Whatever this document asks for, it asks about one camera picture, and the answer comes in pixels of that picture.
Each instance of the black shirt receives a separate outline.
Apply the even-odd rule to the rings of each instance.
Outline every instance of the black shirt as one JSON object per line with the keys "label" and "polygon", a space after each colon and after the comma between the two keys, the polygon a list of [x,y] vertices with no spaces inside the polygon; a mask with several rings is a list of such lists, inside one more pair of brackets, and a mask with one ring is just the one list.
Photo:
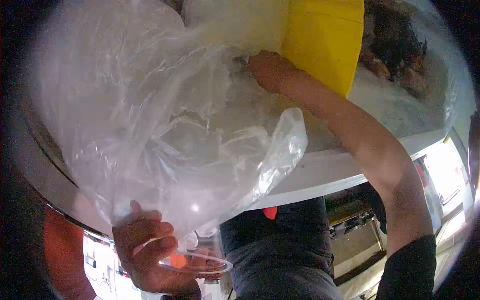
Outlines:
{"label": "black shirt", "polygon": [[[435,236],[422,237],[386,262],[377,299],[430,299]],[[319,253],[292,234],[270,235],[228,254],[237,299],[341,299]]]}

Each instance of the plastic bag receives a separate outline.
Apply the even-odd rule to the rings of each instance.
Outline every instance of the plastic bag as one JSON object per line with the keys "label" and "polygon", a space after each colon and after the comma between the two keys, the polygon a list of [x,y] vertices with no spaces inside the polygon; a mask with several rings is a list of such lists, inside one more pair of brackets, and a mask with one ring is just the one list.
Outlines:
{"label": "plastic bag", "polygon": [[268,194],[305,151],[302,112],[265,127],[256,103],[277,96],[236,59],[280,50],[288,2],[223,2],[186,1],[185,27],[157,0],[65,1],[40,35],[32,99],[113,225],[135,200],[178,238],[214,227]]}
{"label": "plastic bag", "polygon": [[[446,136],[457,109],[474,102],[467,64],[447,24],[428,0],[366,3],[388,6],[408,15],[416,38],[426,46],[423,67],[427,93],[415,98],[400,84],[378,78],[359,64],[348,99],[397,138],[436,130]],[[366,20],[366,30],[373,27],[371,22]]]}

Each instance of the forearm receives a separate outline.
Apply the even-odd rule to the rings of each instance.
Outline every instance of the forearm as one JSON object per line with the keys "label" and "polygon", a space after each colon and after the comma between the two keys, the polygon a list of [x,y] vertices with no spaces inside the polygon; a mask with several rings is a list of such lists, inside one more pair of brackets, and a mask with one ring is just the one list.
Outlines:
{"label": "forearm", "polygon": [[389,255],[401,248],[405,240],[397,242],[391,236],[410,230],[414,240],[432,233],[423,186],[413,162],[385,127],[302,71],[295,73],[283,87],[284,94],[299,100],[313,115],[327,122],[380,194],[387,212]]}

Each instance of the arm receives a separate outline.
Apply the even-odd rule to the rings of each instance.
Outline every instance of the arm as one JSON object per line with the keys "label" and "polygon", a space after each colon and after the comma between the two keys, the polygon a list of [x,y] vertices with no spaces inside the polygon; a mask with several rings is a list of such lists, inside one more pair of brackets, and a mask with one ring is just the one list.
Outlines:
{"label": "arm", "polygon": [[248,69],[267,91],[287,95],[325,120],[353,156],[385,205],[387,257],[433,233],[418,173],[408,153],[385,127],[276,53],[262,51],[251,57]]}

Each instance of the clear plastic bag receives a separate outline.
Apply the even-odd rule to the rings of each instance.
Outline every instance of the clear plastic bag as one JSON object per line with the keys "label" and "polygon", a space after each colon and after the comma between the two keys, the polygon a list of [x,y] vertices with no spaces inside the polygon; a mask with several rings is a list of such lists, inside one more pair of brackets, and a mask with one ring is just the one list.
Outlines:
{"label": "clear plastic bag", "polygon": [[256,103],[277,96],[236,60],[280,51],[288,2],[228,2],[186,1],[185,27],[157,0],[65,1],[40,35],[32,99],[111,224],[135,200],[184,238],[245,210],[302,157],[302,112],[265,127]]}

